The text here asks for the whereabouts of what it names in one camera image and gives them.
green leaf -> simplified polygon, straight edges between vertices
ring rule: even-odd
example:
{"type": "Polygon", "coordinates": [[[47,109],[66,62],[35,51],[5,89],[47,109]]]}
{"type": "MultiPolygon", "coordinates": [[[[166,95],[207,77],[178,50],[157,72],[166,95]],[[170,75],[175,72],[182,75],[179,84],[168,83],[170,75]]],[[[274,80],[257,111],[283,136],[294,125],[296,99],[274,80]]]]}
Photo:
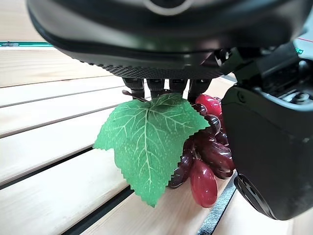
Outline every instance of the green leaf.
{"type": "Polygon", "coordinates": [[[115,164],[143,201],[155,206],[177,168],[183,144],[209,126],[180,94],[119,105],[94,148],[114,149],[115,164]]]}

red grape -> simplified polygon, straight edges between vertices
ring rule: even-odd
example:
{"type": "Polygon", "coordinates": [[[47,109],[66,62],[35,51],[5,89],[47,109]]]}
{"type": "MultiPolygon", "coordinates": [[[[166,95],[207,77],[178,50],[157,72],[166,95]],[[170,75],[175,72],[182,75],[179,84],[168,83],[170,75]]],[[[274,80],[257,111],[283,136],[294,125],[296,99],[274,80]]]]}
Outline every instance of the red grape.
{"type": "Polygon", "coordinates": [[[213,98],[215,98],[220,104],[222,104],[221,98],[218,98],[218,97],[213,97],[213,98]]]}
{"type": "Polygon", "coordinates": [[[191,192],[200,206],[209,208],[217,200],[217,184],[213,171],[200,159],[195,159],[191,169],[191,192]]]}
{"type": "Polygon", "coordinates": [[[202,139],[197,141],[196,151],[205,163],[220,171],[230,172],[235,169],[230,149],[220,143],[202,139]]]}
{"type": "Polygon", "coordinates": [[[199,95],[196,99],[196,104],[204,105],[208,114],[212,114],[218,117],[222,113],[222,107],[220,103],[207,94],[199,95]]]}
{"type": "Polygon", "coordinates": [[[229,179],[234,171],[230,171],[230,172],[223,172],[223,171],[220,171],[219,169],[215,168],[215,167],[210,167],[211,170],[213,171],[214,175],[219,178],[219,179],[222,179],[222,180],[227,180],[229,179]]]}
{"type": "Polygon", "coordinates": [[[198,112],[200,113],[200,115],[204,116],[207,115],[207,109],[204,105],[202,104],[194,104],[192,105],[192,107],[198,112]]]}
{"type": "Polygon", "coordinates": [[[177,188],[182,185],[188,177],[193,163],[193,153],[191,150],[184,150],[180,157],[180,163],[175,169],[174,174],[171,176],[171,180],[168,182],[170,188],[177,188]]]}
{"type": "Polygon", "coordinates": [[[221,144],[224,145],[224,146],[228,146],[228,145],[229,145],[228,139],[227,139],[227,134],[224,133],[223,131],[220,131],[220,132],[215,136],[215,138],[216,138],[216,141],[217,141],[218,143],[221,143],[221,144]]]}

grape stem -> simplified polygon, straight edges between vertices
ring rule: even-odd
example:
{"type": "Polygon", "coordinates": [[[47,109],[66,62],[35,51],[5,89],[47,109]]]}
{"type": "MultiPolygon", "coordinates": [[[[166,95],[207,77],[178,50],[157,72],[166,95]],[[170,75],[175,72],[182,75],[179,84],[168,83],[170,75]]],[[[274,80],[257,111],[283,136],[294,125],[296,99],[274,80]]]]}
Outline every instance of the grape stem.
{"type": "Polygon", "coordinates": [[[130,92],[127,91],[127,90],[122,90],[122,93],[125,94],[125,95],[129,95],[129,96],[131,96],[131,97],[133,97],[133,98],[135,98],[135,99],[138,99],[138,100],[140,100],[140,101],[142,101],[142,102],[148,102],[146,99],[141,98],[141,97],[137,97],[137,96],[133,95],[132,93],[130,93],[130,92]]]}

dark red grape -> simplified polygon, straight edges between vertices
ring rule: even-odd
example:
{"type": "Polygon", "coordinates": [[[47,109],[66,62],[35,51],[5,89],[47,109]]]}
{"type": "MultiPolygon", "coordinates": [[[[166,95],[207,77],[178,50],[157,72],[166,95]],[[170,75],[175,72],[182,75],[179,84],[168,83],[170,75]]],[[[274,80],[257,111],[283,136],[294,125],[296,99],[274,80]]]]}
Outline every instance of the dark red grape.
{"type": "Polygon", "coordinates": [[[180,163],[175,169],[174,174],[171,176],[171,180],[168,182],[168,187],[177,188],[182,185],[188,177],[193,163],[193,153],[191,150],[184,150],[180,157],[180,163]]]}
{"type": "Polygon", "coordinates": [[[221,98],[218,98],[218,97],[213,97],[215,98],[220,104],[222,104],[222,99],[221,98]]]}
{"type": "Polygon", "coordinates": [[[214,175],[219,178],[219,179],[222,179],[222,180],[227,180],[229,179],[234,171],[230,171],[230,172],[223,172],[223,171],[220,171],[219,169],[217,168],[214,168],[214,167],[210,167],[211,170],[213,171],[214,175]]]}
{"type": "Polygon", "coordinates": [[[229,148],[220,143],[207,140],[199,140],[196,143],[196,151],[205,163],[224,172],[235,169],[229,148]]]}
{"type": "Polygon", "coordinates": [[[193,135],[194,146],[201,146],[203,141],[215,141],[215,136],[211,133],[200,130],[193,135]]]}
{"type": "Polygon", "coordinates": [[[216,138],[216,141],[217,141],[218,143],[221,143],[221,144],[224,145],[224,146],[228,146],[228,145],[229,145],[228,139],[227,139],[227,134],[224,133],[223,131],[220,131],[220,132],[215,136],[215,138],[216,138]]]}
{"type": "Polygon", "coordinates": [[[220,122],[220,120],[218,119],[217,116],[215,116],[215,115],[205,115],[204,119],[207,120],[208,123],[210,124],[210,126],[207,127],[207,128],[212,129],[212,131],[210,131],[210,132],[215,133],[215,135],[220,132],[220,130],[221,130],[221,122],[220,122]]]}
{"type": "Polygon", "coordinates": [[[194,136],[190,136],[184,143],[183,150],[193,150],[194,136]]]}
{"type": "Polygon", "coordinates": [[[194,104],[192,105],[192,107],[198,112],[200,113],[200,115],[204,116],[207,115],[207,109],[204,105],[202,104],[194,104]]]}
{"type": "Polygon", "coordinates": [[[200,206],[209,208],[217,200],[217,184],[213,171],[200,159],[194,160],[190,174],[191,192],[200,206]]]}
{"type": "Polygon", "coordinates": [[[222,113],[222,107],[220,103],[213,97],[207,94],[201,94],[196,99],[196,104],[202,104],[207,109],[207,114],[219,116],[222,113]]]}

robotic hand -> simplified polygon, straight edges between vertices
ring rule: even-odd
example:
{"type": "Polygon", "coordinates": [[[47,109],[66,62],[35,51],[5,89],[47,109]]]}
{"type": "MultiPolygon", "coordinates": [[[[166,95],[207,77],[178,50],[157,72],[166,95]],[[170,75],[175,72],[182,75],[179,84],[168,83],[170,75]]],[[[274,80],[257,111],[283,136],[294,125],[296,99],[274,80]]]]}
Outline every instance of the robotic hand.
{"type": "Polygon", "coordinates": [[[38,32],[63,53],[121,76],[138,96],[170,79],[192,102],[234,72],[223,101],[235,185],[279,220],[313,207],[313,61],[290,42],[313,0],[27,0],[38,32]]]}

